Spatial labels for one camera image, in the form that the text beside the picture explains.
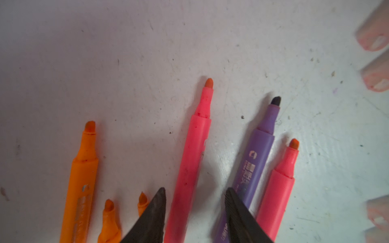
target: white table surface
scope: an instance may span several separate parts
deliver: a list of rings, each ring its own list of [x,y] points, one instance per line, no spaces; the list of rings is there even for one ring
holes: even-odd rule
[[[363,51],[354,33],[378,4],[1,1],[1,242],[58,241],[88,120],[97,123],[100,158],[88,242],[97,241],[108,198],[123,234],[138,218],[141,191],[152,197],[165,187],[168,215],[206,77],[215,83],[212,126],[186,242],[211,242],[247,136],[276,95],[261,185],[289,140],[301,143],[276,242],[364,242],[373,225],[363,203],[389,194],[389,92],[365,88],[359,70],[380,52]]]

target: pink marker barrel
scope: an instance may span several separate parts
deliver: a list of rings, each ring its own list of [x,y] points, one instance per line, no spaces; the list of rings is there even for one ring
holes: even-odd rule
[[[211,126],[210,105],[213,81],[208,79],[203,88],[200,103],[192,115],[184,153],[173,195],[172,207],[166,225],[164,243],[183,243],[195,195],[200,163],[204,155],[205,141]]]

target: purple marker barrel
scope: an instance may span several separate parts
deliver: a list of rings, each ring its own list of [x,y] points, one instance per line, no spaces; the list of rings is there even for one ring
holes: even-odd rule
[[[250,137],[238,173],[232,185],[244,205],[249,208],[274,141],[274,123],[280,110],[281,97],[275,97],[265,117]],[[222,211],[214,243],[229,243],[226,212]]]

